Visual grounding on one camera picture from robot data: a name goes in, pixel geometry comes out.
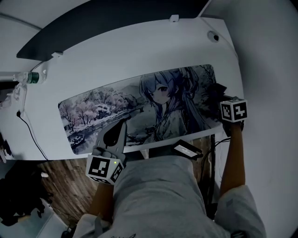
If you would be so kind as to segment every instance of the boat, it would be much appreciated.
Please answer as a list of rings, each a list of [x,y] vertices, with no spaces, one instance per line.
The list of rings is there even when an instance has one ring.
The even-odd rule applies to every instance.
[[[78,134],[75,138],[70,141],[71,148],[76,148],[78,145],[81,145],[85,142],[85,135]]]

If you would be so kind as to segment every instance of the white cloth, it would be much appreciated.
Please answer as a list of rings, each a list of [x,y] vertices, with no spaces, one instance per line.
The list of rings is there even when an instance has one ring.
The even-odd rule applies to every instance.
[[[114,187],[114,221],[105,231],[96,216],[84,215],[74,238],[229,238],[236,231],[266,237],[247,186],[232,189],[218,203],[215,221],[206,216],[192,163],[179,156],[130,162]]]

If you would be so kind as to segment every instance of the human arm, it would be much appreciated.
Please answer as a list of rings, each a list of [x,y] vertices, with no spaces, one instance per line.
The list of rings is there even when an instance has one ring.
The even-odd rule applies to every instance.
[[[112,223],[114,210],[113,191],[114,186],[99,183],[88,214],[100,215],[103,220]]]
[[[230,130],[231,142],[214,221],[232,234],[240,231],[246,237],[265,238],[264,224],[254,198],[245,185],[241,126],[232,124]]]
[[[74,238],[94,238],[104,233],[112,223],[114,186],[99,183],[88,214],[79,220]]]
[[[231,124],[231,141],[220,185],[220,196],[232,188],[245,185],[243,141],[240,124]]]

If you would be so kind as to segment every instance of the floor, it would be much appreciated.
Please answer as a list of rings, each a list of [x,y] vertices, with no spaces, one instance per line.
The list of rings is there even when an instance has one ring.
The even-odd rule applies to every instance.
[[[210,149],[210,137],[190,143],[201,149],[204,155]],[[85,175],[86,161],[87,159],[55,160],[39,165],[49,175],[42,182],[47,191],[54,194],[51,205],[67,225],[75,225],[87,212],[97,189],[98,184]],[[202,158],[192,160],[197,182],[201,174],[201,161]],[[205,163],[204,177],[210,177],[209,163]]]

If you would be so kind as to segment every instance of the snowy trees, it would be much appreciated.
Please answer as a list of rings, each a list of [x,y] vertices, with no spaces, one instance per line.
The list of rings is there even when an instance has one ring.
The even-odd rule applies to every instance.
[[[130,94],[117,92],[111,87],[101,87],[82,93],[76,101],[67,99],[58,105],[61,117],[72,129],[80,124],[89,125],[92,120],[101,120],[113,114],[134,109],[137,100]]]
[[[60,115],[69,122],[71,130],[74,131],[74,126],[79,123],[79,119],[71,107],[71,102],[69,100],[65,100],[60,104],[59,111]]]
[[[93,102],[81,102],[75,107],[75,111],[78,117],[82,120],[84,125],[91,122],[91,119],[94,119],[97,114],[97,106]]]

